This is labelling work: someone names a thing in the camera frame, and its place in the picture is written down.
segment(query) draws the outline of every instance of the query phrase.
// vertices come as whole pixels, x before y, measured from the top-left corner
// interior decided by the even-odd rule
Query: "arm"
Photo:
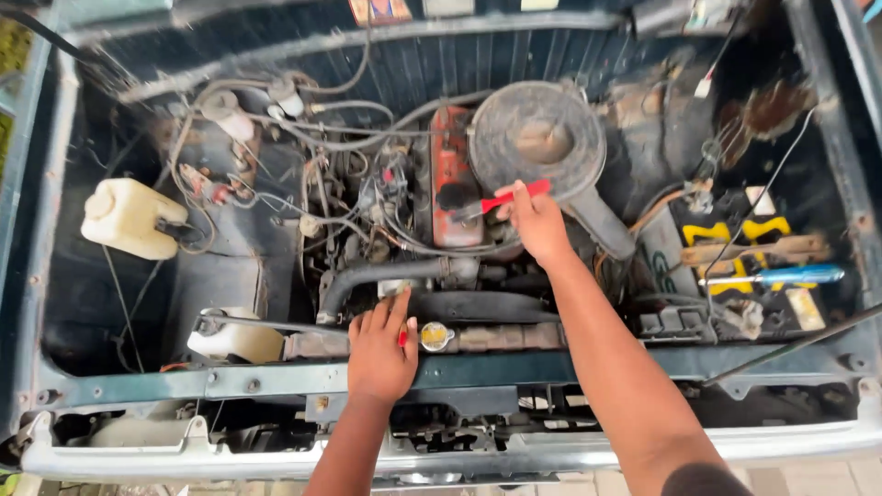
[[[349,325],[349,398],[305,496],[370,492],[389,413],[416,375],[416,319],[405,325],[409,298],[407,288],[394,301],[384,299]],[[398,345],[402,331],[407,331],[404,348]]]
[[[512,224],[545,269],[564,322],[579,384],[636,495],[660,494],[691,462],[725,464],[689,404],[619,319],[566,237],[548,195],[514,186]]]

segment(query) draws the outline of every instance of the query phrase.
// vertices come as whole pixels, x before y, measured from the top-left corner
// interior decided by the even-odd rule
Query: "black rubber hose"
[[[352,288],[359,284],[390,279],[437,279],[450,274],[467,275],[470,271],[474,272],[474,277],[477,277],[476,259],[440,258],[349,268],[333,278],[318,308],[316,323],[336,323],[343,302],[346,301]]]

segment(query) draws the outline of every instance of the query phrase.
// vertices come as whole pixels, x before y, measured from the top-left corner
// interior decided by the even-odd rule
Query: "red brush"
[[[527,184],[527,192],[530,193],[530,198],[550,191],[551,182],[548,179],[540,179],[538,181],[533,181],[533,183]],[[504,205],[512,201],[514,201],[514,193],[508,192],[499,198],[482,199],[481,201],[476,201],[475,203],[468,205],[467,207],[460,208],[459,210],[454,210],[451,213],[451,217],[456,222],[465,222],[469,219],[477,217],[478,215],[484,215],[488,213],[493,207],[499,207],[500,205]]]

